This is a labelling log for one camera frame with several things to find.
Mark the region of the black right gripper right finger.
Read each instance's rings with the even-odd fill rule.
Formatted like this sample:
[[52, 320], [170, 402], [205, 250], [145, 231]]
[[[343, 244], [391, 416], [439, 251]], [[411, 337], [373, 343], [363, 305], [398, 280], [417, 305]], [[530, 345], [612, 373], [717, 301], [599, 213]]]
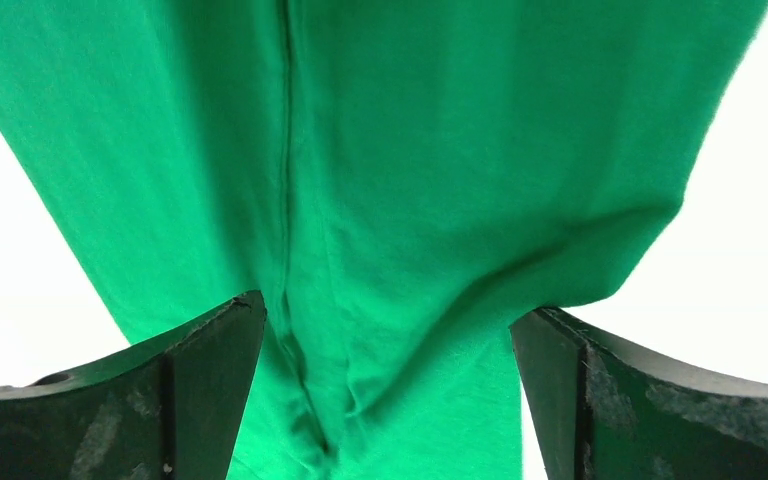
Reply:
[[768, 384], [539, 308], [510, 328], [551, 479], [768, 480]]

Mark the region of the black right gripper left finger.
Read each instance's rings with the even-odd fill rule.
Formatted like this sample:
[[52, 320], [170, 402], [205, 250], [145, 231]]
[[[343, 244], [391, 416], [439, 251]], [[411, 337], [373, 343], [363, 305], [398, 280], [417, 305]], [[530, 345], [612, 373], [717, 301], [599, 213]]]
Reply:
[[0, 479], [223, 479], [267, 311], [249, 291], [167, 332], [0, 387]]

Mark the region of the green t-shirt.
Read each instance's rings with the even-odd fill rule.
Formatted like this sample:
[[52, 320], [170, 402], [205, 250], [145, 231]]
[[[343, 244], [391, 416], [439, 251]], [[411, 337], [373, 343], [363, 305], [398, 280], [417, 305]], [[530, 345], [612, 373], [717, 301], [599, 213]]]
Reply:
[[679, 211], [764, 1], [0, 1], [0, 132], [123, 334], [245, 290], [233, 479], [518, 479], [509, 326]]

